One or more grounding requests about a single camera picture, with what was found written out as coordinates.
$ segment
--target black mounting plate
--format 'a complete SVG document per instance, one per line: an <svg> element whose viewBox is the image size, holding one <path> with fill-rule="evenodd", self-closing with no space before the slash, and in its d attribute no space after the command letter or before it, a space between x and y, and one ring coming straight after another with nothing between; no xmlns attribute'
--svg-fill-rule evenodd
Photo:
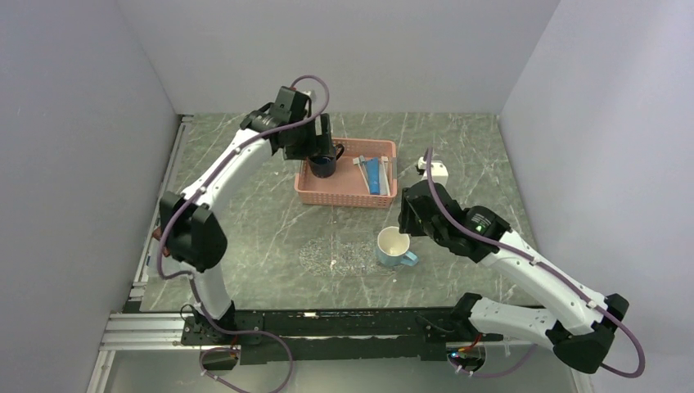
<svg viewBox="0 0 694 393"><path fill-rule="evenodd" d="M237 330L263 330L263 315L260 313L243 313L234 319ZM239 345L252 346L259 344L263 336L259 334L240 335L236 343ZM186 318L183 327L181 344L185 346L228 346L232 343L233 337L224 335L214 330L206 321L197 323L195 317Z"/></svg>

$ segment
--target mug handle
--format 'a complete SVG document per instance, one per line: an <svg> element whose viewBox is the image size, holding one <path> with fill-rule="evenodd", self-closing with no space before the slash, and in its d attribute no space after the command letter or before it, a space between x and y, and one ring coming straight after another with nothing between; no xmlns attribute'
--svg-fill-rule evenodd
<svg viewBox="0 0 694 393"><path fill-rule="evenodd" d="M338 160L340 157L342 157L342 153L345 152L345 146L342 143L338 143L335 145L335 150L337 151L335 160Z"/></svg>
<svg viewBox="0 0 694 393"><path fill-rule="evenodd" d="M419 262L419 257L414 255L411 251L407 251L405 255L403 255L403 260L401 261L402 264L406 264L407 266L414 266L417 262Z"/></svg>

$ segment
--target white wall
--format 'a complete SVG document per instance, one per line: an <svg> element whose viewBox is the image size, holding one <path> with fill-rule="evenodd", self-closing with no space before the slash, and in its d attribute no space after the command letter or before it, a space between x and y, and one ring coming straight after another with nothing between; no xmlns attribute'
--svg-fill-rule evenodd
<svg viewBox="0 0 694 393"><path fill-rule="evenodd" d="M563 0L502 111L542 252L631 302L598 392L694 391L692 65L691 1Z"/></svg>
<svg viewBox="0 0 694 393"><path fill-rule="evenodd" d="M498 113L558 0L119 0L174 108L249 111L302 74L332 111Z"/></svg>
<svg viewBox="0 0 694 393"><path fill-rule="evenodd" d="M115 0L0 2L0 391L80 392L176 132Z"/></svg>

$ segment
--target white mug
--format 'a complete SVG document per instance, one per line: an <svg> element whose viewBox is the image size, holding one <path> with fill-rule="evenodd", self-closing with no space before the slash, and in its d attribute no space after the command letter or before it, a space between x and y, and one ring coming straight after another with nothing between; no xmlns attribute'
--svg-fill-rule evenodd
<svg viewBox="0 0 694 393"><path fill-rule="evenodd" d="M378 233L376 240L376 256L385 266L394 267L399 264L414 266L419 262L410 250L410 236L400 233L398 227L384 228Z"/></svg>

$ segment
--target black mug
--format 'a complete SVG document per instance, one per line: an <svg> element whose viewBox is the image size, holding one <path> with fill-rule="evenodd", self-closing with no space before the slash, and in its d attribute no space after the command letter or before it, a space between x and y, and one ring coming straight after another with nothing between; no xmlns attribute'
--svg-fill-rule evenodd
<svg viewBox="0 0 694 393"><path fill-rule="evenodd" d="M342 153L345 152L345 147L341 143L333 147L332 156L315 156L309 157L309 168L311 173L317 178L328 178L335 173L337 169L337 160L340 159Z"/></svg>

